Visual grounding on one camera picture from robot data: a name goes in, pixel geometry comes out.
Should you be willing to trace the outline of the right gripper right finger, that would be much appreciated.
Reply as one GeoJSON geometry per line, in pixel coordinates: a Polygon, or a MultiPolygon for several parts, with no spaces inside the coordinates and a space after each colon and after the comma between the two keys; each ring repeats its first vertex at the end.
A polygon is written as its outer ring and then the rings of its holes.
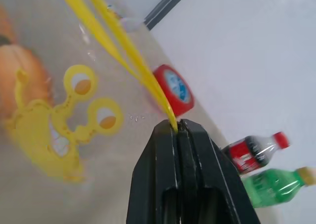
{"type": "Polygon", "coordinates": [[[178,128],[181,224],[260,224],[237,170],[202,125],[178,128]]]}

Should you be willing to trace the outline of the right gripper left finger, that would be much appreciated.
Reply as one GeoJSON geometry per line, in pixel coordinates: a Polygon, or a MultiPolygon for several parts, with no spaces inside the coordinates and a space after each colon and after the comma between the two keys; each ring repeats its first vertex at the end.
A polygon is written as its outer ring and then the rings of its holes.
{"type": "Polygon", "coordinates": [[[133,170],[126,224],[180,224],[176,133],[158,123],[133,170]]]}

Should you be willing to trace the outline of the clear bag with yellow zip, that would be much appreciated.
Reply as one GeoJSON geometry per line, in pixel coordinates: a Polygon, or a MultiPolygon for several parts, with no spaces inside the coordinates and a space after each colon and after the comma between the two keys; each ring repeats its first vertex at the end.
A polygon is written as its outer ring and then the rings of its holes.
{"type": "Polygon", "coordinates": [[[130,114],[176,128],[175,114],[146,56],[143,20],[123,0],[0,0],[0,46],[20,45],[51,78],[53,105],[25,103],[29,77],[18,69],[8,135],[49,177],[80,182],[83,145],[131,140],[130,114]]]}

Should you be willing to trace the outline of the long golden bread roll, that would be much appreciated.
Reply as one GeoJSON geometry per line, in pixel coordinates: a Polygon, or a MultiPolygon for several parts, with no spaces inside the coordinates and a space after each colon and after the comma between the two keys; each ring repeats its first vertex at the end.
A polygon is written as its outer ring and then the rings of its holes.
{"type": "Polygon", "coordinates": [[[23,91],[25,103],[34,99],[42,99],[53,105],[51,78],[40,59],[29,49],[20,45],[0,46],[0,115],[4,118],[12,116],[17,109],[14,98],[16,72],[24,70],[28,77],[27,88],[23,91]]]}

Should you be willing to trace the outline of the cola bottle with red cap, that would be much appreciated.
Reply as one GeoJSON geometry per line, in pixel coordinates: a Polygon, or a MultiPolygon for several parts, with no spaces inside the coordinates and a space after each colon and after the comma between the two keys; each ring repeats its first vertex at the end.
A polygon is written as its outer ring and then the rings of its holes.
{"type": "Polygon", "coordinates": [[[260,169],[271,161],[276,151],[290,145],[287,136],[278,132],[270,137],[249,135],[222,149],[239,174],[260,169]]]}

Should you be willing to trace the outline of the green bottle with yellow cap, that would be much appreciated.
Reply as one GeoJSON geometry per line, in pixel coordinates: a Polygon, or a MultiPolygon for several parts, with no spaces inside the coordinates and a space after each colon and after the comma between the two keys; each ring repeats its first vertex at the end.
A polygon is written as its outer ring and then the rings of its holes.
{"type": "Polygon", "coordinates": [[[316,185],[316,168],[267,169],[241,181],[252,206],[265,208],[289,202],[302,187],[316,185]]]}

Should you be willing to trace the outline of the red tape roll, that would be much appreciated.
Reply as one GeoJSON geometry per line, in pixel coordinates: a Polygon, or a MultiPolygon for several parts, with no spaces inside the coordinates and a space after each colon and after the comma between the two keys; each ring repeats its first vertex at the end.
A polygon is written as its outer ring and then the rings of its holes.
{"type": "Polygon", "coordinates": [[[184,78],[171,66],[163,64],[153,72],[164,92],[175,117],[179,117],[195,105],[195,98],[184,78]]]}

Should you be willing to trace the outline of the grey wall post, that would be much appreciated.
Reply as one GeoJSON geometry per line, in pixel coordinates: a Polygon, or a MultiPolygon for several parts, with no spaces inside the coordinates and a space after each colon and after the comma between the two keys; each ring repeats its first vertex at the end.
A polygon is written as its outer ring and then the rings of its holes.
{"type": "Polygon", "coordinates": [[[161,0],[145,18],[148,30],[152,30],[180,1],[161,0]]]}

